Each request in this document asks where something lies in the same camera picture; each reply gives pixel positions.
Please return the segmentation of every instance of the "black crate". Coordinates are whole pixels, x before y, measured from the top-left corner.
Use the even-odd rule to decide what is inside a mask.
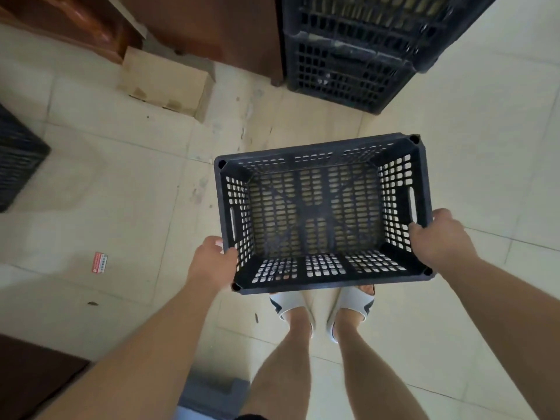
[[[286,37],[288,89],[378,115],[415,74],[409,64],[325,39]]]
[[[284,33],[316,34],[425,72],[495,0],[283,0]]]
[[[433,277],[408,235],[414,212],[431,221],[419,135],[225,155],[214,171],[224,249],[239,251],[236,292]]]
[[[0,212],[12,204],[50,147],[0,105]]]

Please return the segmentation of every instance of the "cardboard box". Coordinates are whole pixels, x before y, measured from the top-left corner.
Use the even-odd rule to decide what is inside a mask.
[[[152,105],[204,121],[214,80],[204,70],[181,65],[137,48],[124,56],[117,88]]]

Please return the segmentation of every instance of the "white sandal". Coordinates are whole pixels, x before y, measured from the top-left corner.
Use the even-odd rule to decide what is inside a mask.
[[[273,295],[270,295],[270,302],[272,303],[272,305],[274,305],[276,313],[278,314],[280,319],[284,321],[286,321],[286,319],[284,318],[284,314],[286,312],[300,306],[304,307],[307,310],[307,314],[309,315],[309,323],[312,325],[311,337],[313,337],[313,332],[315,331],[315,319],[313,318],[313,314],[307,306],[307,302],[305,301],[303,293],[296,290],[294,290],[293,292],[274,293]]]
[[[340,289],[338,294],[337,302],[334,304],[334,308],[329,316],[329,320],[326,322],[326,331],[329,334],[330,339],[334,343],[338,341],[334,337],[334,320],[337,317],[337,313],[340,308],[347,308],[359,312],[363,315],[363,321],[366,321],[370,313],[370,308],[374,304],[375,295],[368,295],[366,292],[362,292],[355,286],[343,287]]]

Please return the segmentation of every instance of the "wooden furniture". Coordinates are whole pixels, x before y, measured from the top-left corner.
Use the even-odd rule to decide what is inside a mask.
[[[121,0],[163,45],[284,79],[276,0]]]
[[[142,36],[108,0],[0,0],[0,22],[69,42],[121,63]]]
[[[31,418],[89,364],[82,358],[0,335],[0,418]]]

